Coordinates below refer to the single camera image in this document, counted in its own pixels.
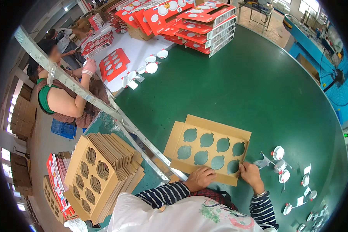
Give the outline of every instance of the industrial fan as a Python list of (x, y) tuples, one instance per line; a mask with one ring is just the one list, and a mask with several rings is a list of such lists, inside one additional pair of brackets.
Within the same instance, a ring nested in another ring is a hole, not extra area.
[[(335, 48), (335, 45), (332, 45), (332, 47), (334, 47), (335, 50), (342, 50), (340, 48)], [(320, 63), (320, 81), (323, 84), (324, 93), (330, 101), (337, 106), (345, 106), (348, 104), (348, 85), (345, 82), (346, 77), (343, 74), (343, 70), (338, 68), (343, 56), (343, 53), (339, 53), (339, 55), (334, 53), (331, 55), (325, 49), (322, 53)]]

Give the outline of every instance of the green conveyor table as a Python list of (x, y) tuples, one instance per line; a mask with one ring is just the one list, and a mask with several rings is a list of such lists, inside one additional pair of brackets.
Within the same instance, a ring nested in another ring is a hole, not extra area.
[[(348, 180), (348, 156), (341, 126), (323, 91), (309, 73), (285, 50), (261, 35), (236, 25), (235, 38), (213, 57), (184, 46), (169, 50), (155, 74), (124, 90), (115, 100), (135, 126), (163, 152), (175, 121), (187, 114), (252, 132), (246, 161), (269, 158), (276, 146), (296, 170), (278, 181), (273, 165), (260, 170), (270, 192), (279, 231), (297, 231), (310, 212), (336, 207)], [(283, 215), (286, 203), (297, 205), (303, 196), (303, 170), (312, 164), (309, 187), (313, 201)], [(236, 187), (213, 183), (225, 190), (242, 213), (249, 213), (253, 191), (241, 177)]]

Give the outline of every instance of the brown vest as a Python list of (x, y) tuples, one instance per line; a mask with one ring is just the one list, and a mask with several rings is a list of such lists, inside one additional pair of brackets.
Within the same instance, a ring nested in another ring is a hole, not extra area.
[[(79, 81), (76, 77), (74, 77), (70, 71), (65, 70), (71, 77), (73, 77), (76, 81)], [(40, 92), (41, 88), (46, 86), (46, 79), (42, 80), (39, 84), (37, 84), (37, 95)], [(53, 85), (57, 86), (60, 89), (65, 90), (71, 97), (76, 98), (77, 94), (75, 92), (73, 92), (72, 90), (70, 90), (68, 87), (66, 87), (65, 85), (63, 85), (60, 81), (58, 80), (54, 80), (53, 81)], [(97, 81), (91, 81), (90, 85), (89, 85), (89, 91), (96, 96), (97, 98), (101, 99), (102, 101), (104, 101), (107, 105), (110, 105), (109, 101), (108, 101), (108, 96), (106, 93), (106, 89), (103, 85), (103, 82), (101, 80), (97, 80)], [(72, 123), (72, 122), (76, 122), (76, 125), (80, 128), (87, 128), (90, 123), (92, 123), (93, 119), (98, 115), (98, 113), (101, 110), (98, 109), (97, 107), (95, 107), (94, 105), (90, 104), (89, 102), (86, 103), (85, 105), (85, 110), (84, 110), (84, 114), (79, 117), (79, 118), (74, 118), (74, 117), (70, 117), (70, 116), (66, 116), (64, 114), (60, 114), (55, 112), (54, 114), (50, 114), (53, 118), (55, 118), (56, 120), (63, 122), (63, 123)]]

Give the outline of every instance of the hand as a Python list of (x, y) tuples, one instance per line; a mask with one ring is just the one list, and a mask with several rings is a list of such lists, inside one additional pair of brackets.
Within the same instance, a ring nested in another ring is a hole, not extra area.
[(239, 164), (239, 169), (242, 179), (253, 188), (255, 194), (264, 192), (264, 183), (260, 178), (257, 165), (245, 161)]
[(215, 174), (213, 169), (209, 167), (200, 167), (190, 174), (184, 184), (190, 192), (195, 192), (206, 188), (216, 177), (217, 174)]
[(92, 77), (97, 69), (97, 65), (94, 59), (88, 59), (85, 66), (82, 68), (81, 75), (87, 74), (89, 77)]

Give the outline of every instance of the green shirt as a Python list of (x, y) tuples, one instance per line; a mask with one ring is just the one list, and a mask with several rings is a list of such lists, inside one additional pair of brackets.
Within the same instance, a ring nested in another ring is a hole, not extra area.
[[(37, 80), (37, 84), (39, 84), (41, 81), (45, 80), (46, 78), (40, 78)], [(50, 110), (49, 105), (48, 105), (48, 101), (46, 99), (46, 97), (48, 96), (48, 92), (50, 90), (51, 87), (49, 87), (48, 85), (43, 86), (40, 91), (38, 92), (37, 95), (37, 99), (38, 99), (38, 103), (40, 104), (40, 106), (42, 107), (43, 110), (45, 110), (46, 113), (48, 114), (54, 114), (55, 112)]]

